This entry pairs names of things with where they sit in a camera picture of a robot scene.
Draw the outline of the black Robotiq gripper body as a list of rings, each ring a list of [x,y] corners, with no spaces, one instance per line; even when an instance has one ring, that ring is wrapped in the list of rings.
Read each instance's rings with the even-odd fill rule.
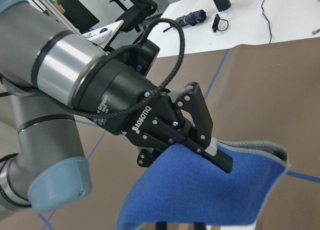
[[[71,105],[113,135],[133,145],[167,148],[187,135],[186,120],[172,93],[158,88],[132,67],[135,46],[99,58],[72,99]]]

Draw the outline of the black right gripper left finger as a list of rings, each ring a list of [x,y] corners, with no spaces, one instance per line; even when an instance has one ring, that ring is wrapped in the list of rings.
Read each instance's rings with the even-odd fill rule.
[[[138,146],[138,156],[137,156],[137,164],[140,167],[150,167],[154,161],[171,145],[168,145],[167,148],[152,148],[152,147],[140,147]]]

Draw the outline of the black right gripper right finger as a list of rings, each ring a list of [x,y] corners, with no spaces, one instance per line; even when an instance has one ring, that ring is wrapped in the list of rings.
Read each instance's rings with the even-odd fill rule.
[[[185,124],[186,137],[181,143],[222,171],[231,173],[232,157],[219,150],[218,142],[212,140],[213,121],[199,84],[192,82],[173,92],[172,101],[177,109],[189,113],[193,120]]]

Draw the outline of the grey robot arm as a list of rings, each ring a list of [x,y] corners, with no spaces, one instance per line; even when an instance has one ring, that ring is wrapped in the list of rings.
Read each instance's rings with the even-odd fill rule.
[[[0,80],[11,95],[21,152],[0,160],[0,213],[67,206],[90,194],[75,115],[139,147],[150,166],[180,143],[224,172],[233,159],[212,146],[213,122],[197,83],[170,92],[174,69],[155,86],[146,75],[159,47],[148,39],[110,54],[36,10],[27,0],[0,0]]]

